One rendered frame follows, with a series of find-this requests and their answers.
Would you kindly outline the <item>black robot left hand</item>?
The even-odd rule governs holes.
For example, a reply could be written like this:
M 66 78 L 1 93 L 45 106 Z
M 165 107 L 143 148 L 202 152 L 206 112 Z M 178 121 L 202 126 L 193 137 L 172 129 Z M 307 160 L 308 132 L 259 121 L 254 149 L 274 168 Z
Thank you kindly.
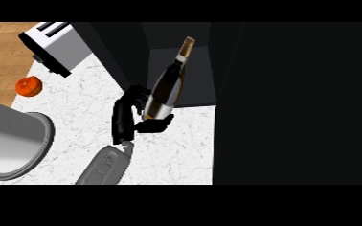
M 123 141 L 132 141 L 134 132 L 162 132 L 174 119 L 174 115 L 169 114 L 160 120 L 147 119 L 134 124 L 131 107 L 135 107 L 137 114 L 141 114 L 149 94 L 150 90 L 141 85 L 131 85 L 119 99 L 115 101 L 112 114 L 112 138 L 115 145 L 119 145 Z

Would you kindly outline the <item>dark wine bottle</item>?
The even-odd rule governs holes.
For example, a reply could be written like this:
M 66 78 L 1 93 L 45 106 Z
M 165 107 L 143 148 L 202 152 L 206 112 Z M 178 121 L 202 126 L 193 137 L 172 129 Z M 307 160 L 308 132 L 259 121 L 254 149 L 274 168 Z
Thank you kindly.
M 183 40 L 174 61 L 155 82 L 144 106 L 143 120 L 160 120 L 171 114 L 181 93 L 184 65 L 193 45 L 194 39 L 187 36 Z

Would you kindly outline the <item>dark open cabinet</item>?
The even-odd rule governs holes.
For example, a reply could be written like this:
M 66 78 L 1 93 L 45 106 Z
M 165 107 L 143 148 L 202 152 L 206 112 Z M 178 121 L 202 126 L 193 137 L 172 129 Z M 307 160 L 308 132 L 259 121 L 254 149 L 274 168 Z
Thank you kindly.
M 122 89 L 153 86 L 183 40 L 191 37 L 177 106 L 217 103 L 240 22 L 75 22 L 72 26 Z

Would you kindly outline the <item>dark cabinet door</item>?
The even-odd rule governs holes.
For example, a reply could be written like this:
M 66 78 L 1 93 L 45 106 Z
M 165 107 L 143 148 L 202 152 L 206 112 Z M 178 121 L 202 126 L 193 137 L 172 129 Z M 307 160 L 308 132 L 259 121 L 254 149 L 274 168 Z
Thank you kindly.
M 214 127 L 217 184 L 362 184 L 362 23 L 243 25 Z

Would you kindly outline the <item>orange fruit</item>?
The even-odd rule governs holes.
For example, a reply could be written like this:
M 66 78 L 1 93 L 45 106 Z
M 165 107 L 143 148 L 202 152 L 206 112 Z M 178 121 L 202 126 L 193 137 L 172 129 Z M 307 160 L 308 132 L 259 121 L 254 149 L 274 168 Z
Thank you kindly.
M 16 82 L 16 93 L 23 97 L 33 97 L 42 91 L 42 82 L 35 77 L 26 77 L 17 80 Z

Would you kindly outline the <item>grey metal pot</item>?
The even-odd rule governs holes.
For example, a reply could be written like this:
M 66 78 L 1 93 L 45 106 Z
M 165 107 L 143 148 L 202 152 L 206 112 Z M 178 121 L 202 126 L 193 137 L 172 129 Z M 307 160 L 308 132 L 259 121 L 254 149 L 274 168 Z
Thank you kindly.
M 0 104 L 0 181 L 19 178 L 42 161 L 54 137 L 50 117 Z

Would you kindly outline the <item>white toaster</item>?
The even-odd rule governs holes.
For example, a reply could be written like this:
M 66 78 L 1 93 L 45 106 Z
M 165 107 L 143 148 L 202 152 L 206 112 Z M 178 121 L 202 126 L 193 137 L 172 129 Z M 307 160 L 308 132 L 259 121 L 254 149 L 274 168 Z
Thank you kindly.
M 36 62 L 63 78 L 91 54 L 69 22 L 39 22 L 17 38 Z

